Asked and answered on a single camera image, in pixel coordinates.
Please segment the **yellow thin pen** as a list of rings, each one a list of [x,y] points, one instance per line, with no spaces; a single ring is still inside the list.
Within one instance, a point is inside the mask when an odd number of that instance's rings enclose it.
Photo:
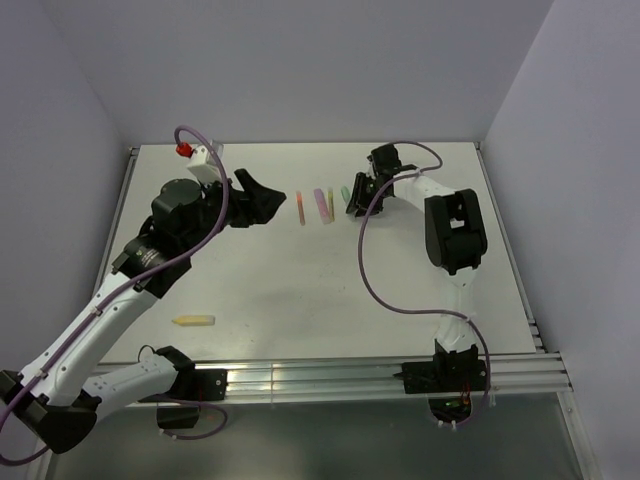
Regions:
[[[333,191],[333,188],[331,187],[327,188],[327,206],[328,206],[330,223],[333,223],[335,221],[335,204],[334,204],[334,191]]]

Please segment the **orange thin pen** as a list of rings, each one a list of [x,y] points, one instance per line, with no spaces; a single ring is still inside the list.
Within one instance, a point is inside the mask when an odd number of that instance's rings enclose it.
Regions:
[[[300,190],[295,192],[296,207],[298,212],[299,224],[304,227],[306,225],[306,216],[304,209],[304,197]]]

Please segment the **yellow highlighter pen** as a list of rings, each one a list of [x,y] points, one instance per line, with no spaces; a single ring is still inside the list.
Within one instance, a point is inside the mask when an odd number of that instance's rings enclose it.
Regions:
[[[180,327],[213,326],[215,317],[211,315],[185,315],[174,318],[172,323]]]

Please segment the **green highlighter pen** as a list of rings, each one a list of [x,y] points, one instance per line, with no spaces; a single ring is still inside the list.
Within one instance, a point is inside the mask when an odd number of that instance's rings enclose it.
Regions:
[[[341,198],[345,205],[348,205],[351,199],[351,193],[348,187],[342,186],[340,188]]]

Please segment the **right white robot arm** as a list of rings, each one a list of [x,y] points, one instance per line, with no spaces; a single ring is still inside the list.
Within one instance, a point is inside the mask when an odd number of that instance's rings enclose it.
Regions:
[[[374,301],[396,314],[440,318],[434,336],[435,352],[449,356],[433,365],[433,378],[441,388],[452,390],[468,374],[464,361],[453,354],[476,352],[486,346],[473,320],[473,281],[487,253],[488,239],[477,193],[470,188],[455,190],[430,178],[427,173],[441,168],[443,159],[424,144],[410,143],[430,153],[436,159],[434,166],[402,163],[397,150],[400,144],[390,142],[371,151],[367,157],[368,170],[355,176],[346,213],[361,220],[357,264],[361,280]],[[401,308],[383,300],[373,289],[364,266],[364,239],[370,217],[383,211],[387,198],[399,199],[422,212],[427,257],[450,283],[448,307]]]

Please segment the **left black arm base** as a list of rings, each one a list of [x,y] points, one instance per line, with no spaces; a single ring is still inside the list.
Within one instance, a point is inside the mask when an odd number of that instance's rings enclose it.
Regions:
[[[147,396],[140,403],[156,404],[156,423],[162,434],[176,440],[200,440],[216,435],[226,427],[229,414],[219,402],[225,399],[227,386],[226,369],[194,369],[179,374],[168,392]],[[205,419],[217,422],[211,431],[183,433]]]

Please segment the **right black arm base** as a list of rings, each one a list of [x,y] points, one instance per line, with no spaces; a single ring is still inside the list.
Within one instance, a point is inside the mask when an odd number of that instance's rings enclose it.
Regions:
[[[404,362],[393,377],[403,383],[404,393],[448,394],[429,401],[433,416],[452,424],[467,420],[473,413],[472,394],[489,396],[489,373],[476,348],[466,353],[436,353],[431,360]]]

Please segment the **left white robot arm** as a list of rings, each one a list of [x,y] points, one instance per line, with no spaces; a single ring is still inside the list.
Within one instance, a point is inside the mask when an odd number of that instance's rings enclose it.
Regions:
[[[121,335],[191,267],[190,252],[225,227],[271,221],[285,193],[258,183],[245,169],[240,183],[176,179],[162,186],[139,234],[65,332],[21,371],[1,373],[1,399],[56,454],[82,442],[113,412],[152,397],[191,401],[197,390],[194,362],[167,346],[109,374],[94,370]]]

